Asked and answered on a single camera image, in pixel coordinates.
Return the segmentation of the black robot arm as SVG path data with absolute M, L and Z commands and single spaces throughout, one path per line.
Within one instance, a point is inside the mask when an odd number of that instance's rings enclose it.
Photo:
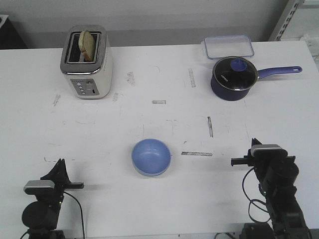
M 294 182 L 299 174 L 295 156 L 276 144 L 263 144 L 254 138 L 247 155 L 231 159 L 231 165 L 248 165 L 259 181 L 266 199 L 271 224 L 252 220 L 245 223 L 241 239 L 310 239 L 303 212 L 296 201 Z
M 64 239 L 64 232 L 56 228 L 64 195 L 68 195 L 80 208 L 82 235 L 85 238 L 82 206 L 73 195 L 66 192 L 69 189 L 83 188 L 83 182 L 73 183 L 69 180 L 65 160 L 61 158 L 48 174 L 39 180 L 29 180 L 23 191 L 34 195 L 36 201 L 30 203 L 22 212 L 21 220 L 28 227 L 24 234 L 30 239 Z

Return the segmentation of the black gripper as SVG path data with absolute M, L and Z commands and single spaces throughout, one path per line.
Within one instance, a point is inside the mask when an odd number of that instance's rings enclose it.
M 251 141 L 251 148 L 255 145 L 262 143 L 253 138 Z M 285 179 L 296 178 L 296 164 L 295 156 L 288 156 L 288 152 L 284 149 L 281 150 L 267 150 L 257 152 L 253 157 L 250 149 L 247 155 L 242 158 L 232 158 L 231 166 L 234 165 L 248 165 L 255 168 L 255 173 L 258 179 L 265 179 L 268 172 L 274 173 L 276 177 Z
M 42 176 L 41 180 L 52 180 L 54 189 L 35 189 L 35 196 L 41 202 L 57 202 L 67 189 L 83 189 L 83 182 L 72 182 L 67 173 L 65 159 L 59 159 L 49 173 Z

